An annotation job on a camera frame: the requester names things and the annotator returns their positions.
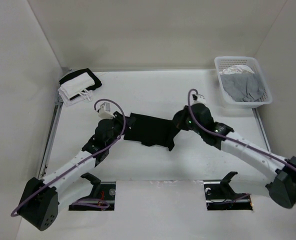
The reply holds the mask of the black tank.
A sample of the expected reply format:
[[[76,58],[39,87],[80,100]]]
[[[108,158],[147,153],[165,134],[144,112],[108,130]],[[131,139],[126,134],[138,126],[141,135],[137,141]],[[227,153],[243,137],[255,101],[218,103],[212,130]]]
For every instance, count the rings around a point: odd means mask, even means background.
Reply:
[[[140,142],[147,147],[158,145],[173,150],[174,138],[180,130],[171,120],[137,113],[131,113],[130,117],[134,122],[131,129],[125,130],[124,140]]]
[[[71,80],[74,77],[77,77],[83,73],[88,73],[89,76],[94,80],[95,84],[92,86],[87,87],[87,90],[95,90],[99,87],[102,86],[102,82],[99,80],[98,77],[95,76],[95,74],[89,69],[89,68],[84,68],[84,69],[79,69],[79,70],[71,70],[69,71],[66,75],[64,75],[60,80],[59,84],[62,85],[63,83]]]

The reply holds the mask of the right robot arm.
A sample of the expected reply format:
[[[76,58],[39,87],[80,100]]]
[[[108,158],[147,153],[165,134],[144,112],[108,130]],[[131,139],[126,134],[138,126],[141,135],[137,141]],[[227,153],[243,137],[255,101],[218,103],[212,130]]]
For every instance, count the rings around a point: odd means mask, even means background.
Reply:
[[[264,150],[244,139],[224,123],[214,121],[202,103],[186,105],[173,117],[179,130],[193,131],[216,149],[231,154],[266,176],[264,189],[279,206],[290,209],[296,203],[296,157],[289,159]]]

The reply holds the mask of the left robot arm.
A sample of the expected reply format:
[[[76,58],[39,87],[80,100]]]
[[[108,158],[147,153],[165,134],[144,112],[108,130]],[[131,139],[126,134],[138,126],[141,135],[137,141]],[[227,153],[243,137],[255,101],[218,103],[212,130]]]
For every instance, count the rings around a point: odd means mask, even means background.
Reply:
[[[48,229],[58,216],[60,194],[83,175],[88,176],[135,121],[117,111],[112,119],[100,120],[94,135],[72,160],[42,179],[33,177],[26,183],[16,213],[39,231]]]

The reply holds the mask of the bottom folded white tank top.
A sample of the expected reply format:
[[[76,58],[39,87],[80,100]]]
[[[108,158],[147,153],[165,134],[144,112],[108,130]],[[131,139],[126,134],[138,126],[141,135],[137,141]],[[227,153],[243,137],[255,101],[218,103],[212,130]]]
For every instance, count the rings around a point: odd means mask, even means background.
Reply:
[[[83,91],[78,91],[76,95],[73,97],[68,97],[60,88],[57,90],[59,96],[61,97],[64,105],[66,107],[72,106],[74,104],[77,104],[79,102],[91,102],[93,98],[93,91],[84,89]]]

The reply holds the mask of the folded white tank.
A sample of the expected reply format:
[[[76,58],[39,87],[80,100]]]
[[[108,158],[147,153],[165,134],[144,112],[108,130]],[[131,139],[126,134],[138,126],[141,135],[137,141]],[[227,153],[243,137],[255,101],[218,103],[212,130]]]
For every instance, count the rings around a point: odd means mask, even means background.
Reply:
[[[72,106],[74,104],[77,104],[79,102],[91,102],[93,98],[93,91],[84,89],[83,91],[78,91],[76,95],[73,97],[68,97],[60,88],[57,90],[59,96],[61,97],[64,105],[66,107]]]
[[[93,86],[95,81],[87,72],[80,74],[60,86],[60,90],[70,99],[86,88]]]

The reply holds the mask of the folded black tank top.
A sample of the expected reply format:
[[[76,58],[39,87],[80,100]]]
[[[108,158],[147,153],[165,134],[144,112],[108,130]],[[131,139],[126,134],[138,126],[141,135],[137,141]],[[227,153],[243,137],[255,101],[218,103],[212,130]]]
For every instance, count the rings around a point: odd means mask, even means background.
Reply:
[[[98,77],[95,76],[95,74],[89,69],[89,68],[84,68],[84,69],[79,69],[79,70],[71,70],[69,71],[66,75],[64,75],[60,80],[59,84],[62,85],[63,83],[71,80],[74,77],[77,77],[83,73],[88,73],[89,76],[94,80],[95,84],[92,86],[87,87],[87,90],[95,90],[99,87],[102,86],[102,82],[99,80]]]

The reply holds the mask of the white tank top in basket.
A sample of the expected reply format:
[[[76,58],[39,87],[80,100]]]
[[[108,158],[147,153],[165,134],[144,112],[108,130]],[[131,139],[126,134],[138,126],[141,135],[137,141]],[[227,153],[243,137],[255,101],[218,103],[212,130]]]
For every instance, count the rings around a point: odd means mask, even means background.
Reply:
[[[219,72],[220,75],[232,75],[232,74],[244,74],[244,73],[255,74],[255,72],[249,66],[242,65],[242,64],[230,66]]]

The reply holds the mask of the grey tank top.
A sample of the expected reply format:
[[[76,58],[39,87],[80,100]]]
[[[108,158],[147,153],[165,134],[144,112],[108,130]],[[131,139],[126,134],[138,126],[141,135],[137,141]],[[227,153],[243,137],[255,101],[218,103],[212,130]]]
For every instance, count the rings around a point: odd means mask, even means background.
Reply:
[[[221,75],[223,89],[235,102],[257,102],[265,88],[256,73],[234,73]]]

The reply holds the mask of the white plastic basket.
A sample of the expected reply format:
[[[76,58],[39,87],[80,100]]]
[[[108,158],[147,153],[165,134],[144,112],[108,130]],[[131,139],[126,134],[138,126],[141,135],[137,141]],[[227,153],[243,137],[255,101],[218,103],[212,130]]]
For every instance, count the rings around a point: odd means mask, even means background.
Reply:
[[[219,81],[219,87],[221,91],[221,101],[222,104],[226,108],[234,108],[234,109],[255,109],[262,105],[268,105],[271,104],[273,101],[273,98],[271,96],[270,90],[268,88],[266,79],[262,73],[262,70],[260,68],[260,65],[258,61],[253,57],[245,57],[245,56],[218,56],[214,59],[215,69],[217,72],[217,77]],[[250,67],[255,74],[258,74],[260,76],[261,82],[264,86],[264,94],[263,96],[255,102],[236,102],[232,99],[232,97],[224,90],[220,71],[223,69],[229,68],[234,65],[246,65]]]

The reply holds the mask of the left metal table rail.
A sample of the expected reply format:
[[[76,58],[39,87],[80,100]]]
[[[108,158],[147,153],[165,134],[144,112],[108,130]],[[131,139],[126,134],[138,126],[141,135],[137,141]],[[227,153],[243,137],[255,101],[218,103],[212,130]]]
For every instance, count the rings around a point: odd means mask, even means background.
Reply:
[[[50,128],[47,135],[46,145],[43,151],[40,168],[37,172],[38,179],[41,179],[46,175],[62,108],[63,108],[63,100],[60,96],[58,96],[57,100],[55,100],[55,103],[54,103],[54,110],[53,110]]]

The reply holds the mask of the metal table rail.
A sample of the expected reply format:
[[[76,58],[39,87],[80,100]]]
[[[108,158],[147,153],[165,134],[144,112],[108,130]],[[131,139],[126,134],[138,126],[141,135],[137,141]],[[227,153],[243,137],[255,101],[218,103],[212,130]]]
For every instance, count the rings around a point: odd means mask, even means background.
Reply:
[[[46,145],[43,151],[40,168],[37,172],[38,179],[41,179],[46,175],[62,108],[63,108],[63,100],[60,96],[58,96],[57,100],[55,100],[55,103],[54,103],[54,110],[53,110],[50,128],[47,135]]]
[[[258,127],[259,132],[260,132],[260,137],[261,137],[262,141],[264,142],[263,149],[265,149],[267,152],[269,152],[271,154],[271,147],[270,147],[270,144],[269,144],[269,141],[268,141],[268,138],[267,138],[267,134],[266,134],[266,131],[265,131],[261,116],[259,114],[259,111],[258,111],[257,108],[253,108],[252,112],[253,112],[257,127]]]

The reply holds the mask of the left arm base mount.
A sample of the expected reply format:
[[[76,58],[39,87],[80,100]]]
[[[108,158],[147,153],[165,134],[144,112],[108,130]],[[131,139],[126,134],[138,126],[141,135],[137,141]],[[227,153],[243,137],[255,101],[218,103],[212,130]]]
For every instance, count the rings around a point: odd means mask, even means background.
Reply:
[[[116,182],[101,181],[91,173],[80,177],[85,184],[77,200],[69,205],[69,211],[113,211],[115,209]]]

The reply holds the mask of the right metal table rail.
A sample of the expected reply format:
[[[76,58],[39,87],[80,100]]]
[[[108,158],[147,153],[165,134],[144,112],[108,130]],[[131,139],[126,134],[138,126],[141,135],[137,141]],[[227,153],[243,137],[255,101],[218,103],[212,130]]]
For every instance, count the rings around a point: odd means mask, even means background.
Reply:
[[[265,149],[267,152],[269,152],[271,154],[271,147],[270,147],[270,144],[269,144],[269,141],[268,141],[268,138],[267,138],[267,134],[266,134],[266,131],[265,131],[261,116],[259,114],[259,111],[258,111],[257,108],[253,108],[252,112],[253,112],[257,127],[258,127],[259,132],[260,132],[260,137],[261,137],[262,141],[264,142],[263,149]]]

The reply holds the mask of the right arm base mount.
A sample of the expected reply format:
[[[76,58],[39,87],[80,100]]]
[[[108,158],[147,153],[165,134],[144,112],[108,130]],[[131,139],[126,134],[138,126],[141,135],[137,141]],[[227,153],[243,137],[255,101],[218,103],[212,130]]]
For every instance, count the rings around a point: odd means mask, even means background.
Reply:
[[[232,178],[238,172],[231,171],[224,178],[203,182],[206,209],[208,211],[253,210],[249,193],[236,193],[230,186]]]

